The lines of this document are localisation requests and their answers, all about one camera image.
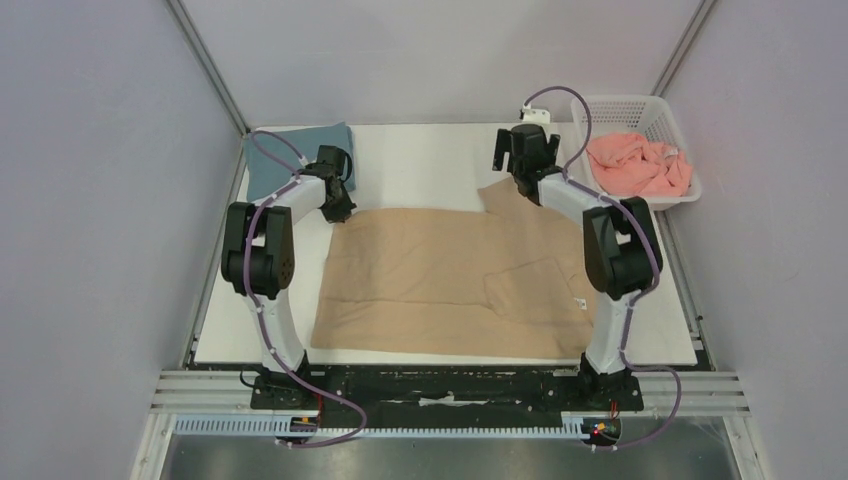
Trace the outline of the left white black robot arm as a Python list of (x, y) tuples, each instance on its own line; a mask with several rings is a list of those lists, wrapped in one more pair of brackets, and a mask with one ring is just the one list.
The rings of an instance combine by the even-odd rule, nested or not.
[(314, 393), (306, 349), (295, 328), (289, 299), (296, 255), (293, 227), (319, 211), (329, 224), (343, 223), (356, 204), (345, 181), (353, 160), (343, 149), (322, 145), (317, 159), (269, 195), (229, 205), (221, 275), (243, 297), (260, 335), (262, 366), (257, 389), (275, 387), (290, 408), (307, 405)]

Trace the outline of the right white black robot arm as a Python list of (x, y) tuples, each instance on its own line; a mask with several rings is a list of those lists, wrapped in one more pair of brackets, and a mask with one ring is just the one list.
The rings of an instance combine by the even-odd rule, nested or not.
[(510, 173), (519, 193), (574, 221), (583, 234), (584, 266), (597, 293), (593, 333), (577, 374), (580, 400), (602, 408), (635, 388), (626, 348), (635, 305), (654, 290), (662, 254), (647, 201), (614, 200), (557, 166), (560, 138), (533, 123), (496, 134), (493, 170)]

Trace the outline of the beige t shirt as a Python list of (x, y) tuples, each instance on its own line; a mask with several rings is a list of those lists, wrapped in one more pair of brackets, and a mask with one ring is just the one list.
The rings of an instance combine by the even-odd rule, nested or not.
[(311, 345), (321, 349), (574, 359), (595, 290), (583, 235), (504, 180), (480, 212), (393, 208), (334, 228)]

